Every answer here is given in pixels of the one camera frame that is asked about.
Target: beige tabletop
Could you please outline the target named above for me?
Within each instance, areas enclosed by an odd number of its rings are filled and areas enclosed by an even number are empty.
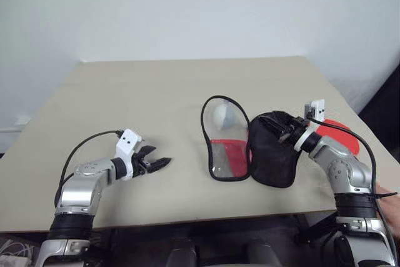
[[[249,118],[272,110],[303,115],[304,103],[326,100],[326,117],[363,136],[377,160],[377,178],[398,186],[400,168],[368,127],[307,59],[258,58],[198,61],[82,63],[36,113],[0,159],[0,231],[47,230],[54,192],[69,152],[82,139],[131,128],[169,156],[164,169],[103,192],[94,225],[135,226],[334,209],[325,174],[303,153],[290,188],[252,178],[222,183],[208,174],[200,111],[208,97],[238,101]],[[112,157],[117,137],[85,145],[71,161]],[[359,159],[370,165],[361,148]]]

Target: transparent pouch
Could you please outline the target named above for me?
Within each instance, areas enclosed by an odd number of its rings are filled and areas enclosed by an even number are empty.
[[[249,119],[240,104],[225,96],[209,98],[201,110],[201,127],[212,178],[218,181],[248,178],[246,145]]]

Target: black cable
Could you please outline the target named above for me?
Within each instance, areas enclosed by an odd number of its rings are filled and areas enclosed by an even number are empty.
[[[373,153],[371,147],[369,147],[367,142],[364,139],[362,139],[362,137],[360,137],[358,134],[354,133],[350,129],[342,128],[340,126],[336,126],[336,125],[325,123],[325,122],[321,122],[321,121],[315,120],[314,118],[308,118],[308,120],[310,120],[314,123],[317,123],[319,125],[326,126],[328,128],[334,128],[334,129],[338,129],[340,131],[344,131],[345,133],[350,134],[351,136],[358,139],[361,142],[361,144],[364,145],[364,147],[366,148],[368,155],[371,158],[371,166],[372,166],[372,168],[371,168],[372,169],[371,194],[374,196],[376,210],[382,219],[382,223],[383,223],[386,233],[388,235],[387,240],[389,241],[390,248],[391,248],[392,254],[394,256],[394,262],[395,262],[395,264],[398,264],[398,252],[396,249],[396,244],[394,242],[393,234],[392,234],[392,231],[390,230],[390,227],[388,226],[388,222],[386,221],[386,218],[383,215],[381,206],[379,205],[378,199],[376,197],[376,160],[375,160],[375,156],[374,156],[374,153]]]
[[[322,242],[321,248],[319,250],[319,254],[321,256],[321,266],[325,266],[325,261],[324,261],[324,250],[325,250],[325,246],[327,245],[327,243],[329,242],[330,239],[332,239],[332,237],[337,233],[339,228],[335,228],[333,231],[331,231],[327,237],[325,238],[324,242]]]
[[[92,136],[86,138],[85,140],[83,140],[82,142],[80,142],[77,146],[75,146],[75,148],[74,148],[74,149],[71,151],[71,153],[69,154],[69,156],[68,156],[68,158],[67,158],[67,160],[66,160],[66,162],[65,162],[65,164],[64,164],[64,167],[62,168],[61,176],[60,176],[60,182],[59,182],[59,184],[58,184],[58,188],[57,188],[57,191],[56,191],[56,195],[55,195],[55,197],[54,197],[54,206],[57,206],[57,203],[58,203],[58,200],[59,200],[59,197],[60,197],[60,194],[61,194],[61,188],[62,188],[63,184],[64,184],[67,180],[69,180],[69,179],[74,175],[74,174],[72,173],[72,174],[70,174],[67,178],[65,178],[65,173],[66,173],[66,171],[67,171],[69,162],[70,162],[71,159],[73,158],[73,156],[74,156],[74,154],[76,153],[76,151],[77,151],[83,144],[85,144],[86,142],[92,140],[93,138],[96,138],[96,137],[98,137],[98,136],[102,136],[102,135],[105,135],[105,134],[116,134],[116,135],[120,138],[120,137],[123,135],[123,131],[121,131],[121,130],[117,130],[117,131],[103,131],[103,132],[101,132],[101,133],[97,133],[97,134],[94,134],[94,135],[92,135]]]

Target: white wall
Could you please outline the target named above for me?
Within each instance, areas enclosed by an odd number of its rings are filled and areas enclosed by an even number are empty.
[[[305,55],[359,111],[395,67],[400,0],[0,0],[0,127],[78,61]],[[0,151],[15,135],[0,134]]]

